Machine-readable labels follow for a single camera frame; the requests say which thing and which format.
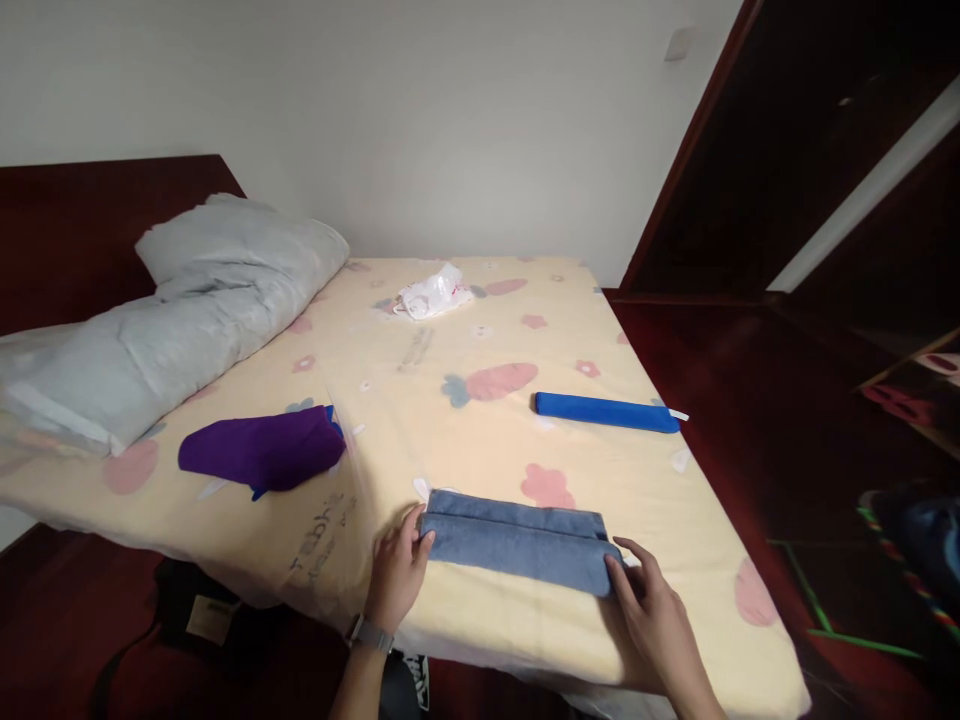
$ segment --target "blue denim fabric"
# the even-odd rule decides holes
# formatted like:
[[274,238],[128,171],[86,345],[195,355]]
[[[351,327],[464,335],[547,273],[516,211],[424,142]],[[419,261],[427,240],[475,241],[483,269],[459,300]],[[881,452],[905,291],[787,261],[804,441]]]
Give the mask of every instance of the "blue denim fabric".
[[543,580],[597,597],[613,592],[604,555],[621,562],[598,513],[532,508],[434,490],[421,534],[435,531],[431,560]]

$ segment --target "person's left hand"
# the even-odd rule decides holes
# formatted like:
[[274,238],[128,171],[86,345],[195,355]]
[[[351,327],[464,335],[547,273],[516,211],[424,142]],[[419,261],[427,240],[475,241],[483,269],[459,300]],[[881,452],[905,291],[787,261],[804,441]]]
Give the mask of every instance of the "person's left hand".
[[397,633],[400,621],[413,607],[427,572],[436,533],[431,530],[418,541],[417,518],[425,508],[417,505],[399,529],[391,530],[373,546],[373,575],[363,615],[390,635]]

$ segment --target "black bag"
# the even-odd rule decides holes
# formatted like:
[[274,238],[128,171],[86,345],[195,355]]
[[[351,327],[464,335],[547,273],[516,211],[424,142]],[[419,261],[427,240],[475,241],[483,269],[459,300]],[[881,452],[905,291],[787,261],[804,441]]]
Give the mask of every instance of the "black bag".
[[104,720],[110,686],[124,656],[159,627],[161,643],[203,657],[226,672],[255,670],[286,617],[283,606],[255,610],[193,563],[164,558],[154,572],[157,608],[146,631],[121,648],[97,676],[90,717]]

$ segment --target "yellow bed sheet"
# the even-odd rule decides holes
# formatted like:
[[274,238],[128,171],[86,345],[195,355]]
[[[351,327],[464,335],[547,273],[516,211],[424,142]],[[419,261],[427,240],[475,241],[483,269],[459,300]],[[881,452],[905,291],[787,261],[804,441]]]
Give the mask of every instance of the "yellow bed sheet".
[[[250,602],[339,628],[362,607],[373,536],[432,487],[597,511],[659,558],[731,716],[805,712],[794,647],[682,435],[530,410],[537,391],[657,397],[589,270],[569,258],[453,262],[476,299],[412,323],[393,298],[441,262],[351,261],[286,331],[119,458],[62,457],[21,433],[0,448],[0,502],[190,559]],[[183,438],[216,420],[331,403],[348,452],[291,492],[253,502],[246,486],[177,468]],[[635,692],[655,684],[617,608],[567,588],[431,562],[398,642],[537,679],[597,713],[663,714]]]

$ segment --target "dark wooden floor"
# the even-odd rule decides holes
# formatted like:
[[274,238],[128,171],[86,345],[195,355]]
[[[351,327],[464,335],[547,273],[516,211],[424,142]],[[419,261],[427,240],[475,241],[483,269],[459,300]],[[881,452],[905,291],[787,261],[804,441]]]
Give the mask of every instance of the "dark wooden floor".
[[[617,304],[663,399],[766,580],[797,644],[815,718],[936,716],[942,678],[924,663],[812,638],[810,610],[769,538],[800,560],[844,632],[923,648],[937,632],[890,572],[854,508],[859,494],[956,463],[850,393],[863,378],[766,308]],[[3,716],[85,716],[97,672],[153,615],[154,553],[42,529],[0,558]],[[121,666],[111,717],[324,717],[339,640],[290,613],[253,676],[230,678],[147,640]],[[490,670],[431,665],[434,717],[565,715],[557,696]]]

